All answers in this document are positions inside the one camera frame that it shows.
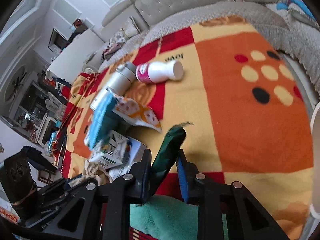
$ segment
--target bottle label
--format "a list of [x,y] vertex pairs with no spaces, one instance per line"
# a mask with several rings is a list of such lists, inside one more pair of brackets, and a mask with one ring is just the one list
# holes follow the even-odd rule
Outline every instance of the bottle label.
[[136,76],[142,83],[153,83],[148,75],[150,63],[144,63],[137,66]]

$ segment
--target dark green pouch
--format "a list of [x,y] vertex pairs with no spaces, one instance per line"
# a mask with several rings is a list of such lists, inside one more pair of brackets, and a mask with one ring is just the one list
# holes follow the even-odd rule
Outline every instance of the dark green pouch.
[[186,136],[187,134],[181,124],[171,127],[165,135],[149,174],[150,196],[156,193],[171,167],[176,163],[180,146]]

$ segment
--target blanket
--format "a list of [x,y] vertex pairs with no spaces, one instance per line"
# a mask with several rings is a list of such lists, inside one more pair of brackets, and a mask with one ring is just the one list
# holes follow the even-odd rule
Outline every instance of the blanket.
[[[199,22],[166,35],[120,59],[99,75],[73,84],[63,125],[68,126],[62,174],[81,173],[90,151],[83,143],[90,103],[116,67],[126,61],[180,60],[181,82],[135,82],[126,93],[150,106],[163,133],[133,127],[132,136],[155,158],[166,131],[185,121],[182,145],[189,162],[220,183],[241,181],[279,223],[298,239],[312,194],[312,138],[300,92],[277,52],[238,16]],[[176,167],[157,191],[181,199]]]

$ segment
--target white plastic bottle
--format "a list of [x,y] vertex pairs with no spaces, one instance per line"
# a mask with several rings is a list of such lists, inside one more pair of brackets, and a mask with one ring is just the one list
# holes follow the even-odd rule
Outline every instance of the white plastic bottle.
[[136,77],[141,83],[161,83],[168,79],[181,80],[184,74],[181,62],[155,61],[137,66]]

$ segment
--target bottle cap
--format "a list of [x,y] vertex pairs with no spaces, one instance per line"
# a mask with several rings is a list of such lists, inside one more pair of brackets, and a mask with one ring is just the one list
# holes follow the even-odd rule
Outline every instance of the bottle cap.
[[167,63],[168,77],[171,80],[181,80],[184,74],[183,66],[180,61],[172,60]]

